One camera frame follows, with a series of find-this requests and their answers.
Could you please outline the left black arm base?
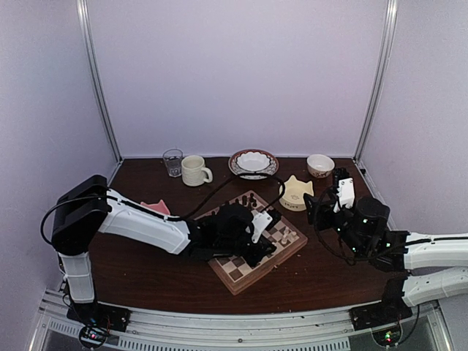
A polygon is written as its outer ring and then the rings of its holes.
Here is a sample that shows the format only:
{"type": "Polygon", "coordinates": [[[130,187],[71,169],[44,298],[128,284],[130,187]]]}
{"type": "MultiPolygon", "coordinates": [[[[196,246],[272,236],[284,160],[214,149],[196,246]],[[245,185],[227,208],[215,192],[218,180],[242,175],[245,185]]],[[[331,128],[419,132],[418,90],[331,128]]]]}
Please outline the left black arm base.
{"type": "Polygon", "coordinates": [[[126,331],[130,315],[129,309],[101,303],[72,303],[67,311],[70,320],[119,332],[126,331]]]}

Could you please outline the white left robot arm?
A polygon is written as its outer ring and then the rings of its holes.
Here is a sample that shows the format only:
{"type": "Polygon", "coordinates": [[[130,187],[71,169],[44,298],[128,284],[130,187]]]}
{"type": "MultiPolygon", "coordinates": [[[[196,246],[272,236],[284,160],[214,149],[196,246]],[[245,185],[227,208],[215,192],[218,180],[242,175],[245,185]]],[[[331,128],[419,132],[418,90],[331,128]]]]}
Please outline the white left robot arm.
{"type": "Polygon", "coordinates": [[[267,211],[253,214],[238,203],[225,203],[198,219],[191,214],[174,216],[141,205],[107,186],[102,175],[93,175],[60,197],[43,216],[53,216],[50,237],[63,265],[77,313],[90,325],[105,318],[105,308],[96,302],[91,274],[89,244],[96,233],[119,235],[143,242],[174,255],[211,260],[242,257],[255,267],[276,246],[263,233],[273,222],[267,211]]]}

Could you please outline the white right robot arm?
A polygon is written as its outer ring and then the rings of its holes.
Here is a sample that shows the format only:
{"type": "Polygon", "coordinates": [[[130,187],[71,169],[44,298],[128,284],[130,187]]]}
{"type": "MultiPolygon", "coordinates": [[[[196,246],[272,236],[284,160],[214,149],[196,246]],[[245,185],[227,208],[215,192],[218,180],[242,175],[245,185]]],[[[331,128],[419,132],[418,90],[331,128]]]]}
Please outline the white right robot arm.
{"type": "Polygon", "coordinates": [[[351,207],[331,192],[305,194],[303,200],[317,239],[333,256],[349,265],[369,263],[402,274],[388,280],[375,306],[380,322],[391,322],[403,306],[467,293],[467,234],[389,230],[389,207],[371,196],[351,207]]]}

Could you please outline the white chess knight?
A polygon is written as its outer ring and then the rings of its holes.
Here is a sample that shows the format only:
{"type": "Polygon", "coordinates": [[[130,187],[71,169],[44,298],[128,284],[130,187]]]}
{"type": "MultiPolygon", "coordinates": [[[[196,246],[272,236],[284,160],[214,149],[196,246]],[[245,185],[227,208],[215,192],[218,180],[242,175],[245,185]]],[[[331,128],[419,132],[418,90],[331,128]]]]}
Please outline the white chess knight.
{"type": "Polygon", "coordinates": [[[281,240],[282,245],[285,245],[288,242],[289,234],[290,234],[289,228],[285,227],[284,232],[283,232],[283,236],[282,236],[282,240],[281,240]]]}

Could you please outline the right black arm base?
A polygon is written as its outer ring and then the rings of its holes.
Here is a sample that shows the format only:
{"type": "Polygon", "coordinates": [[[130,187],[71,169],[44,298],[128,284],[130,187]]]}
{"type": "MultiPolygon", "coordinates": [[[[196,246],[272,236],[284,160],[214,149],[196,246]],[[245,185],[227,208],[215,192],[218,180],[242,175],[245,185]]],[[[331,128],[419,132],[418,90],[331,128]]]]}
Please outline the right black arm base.
{"type": "Polygon", "coordinates": [[[382,325],[397,323],[412,316],[412,309],[402,300],[380,301],[349,310],[350,319],[355,331],[376,328],[382,325]]]}

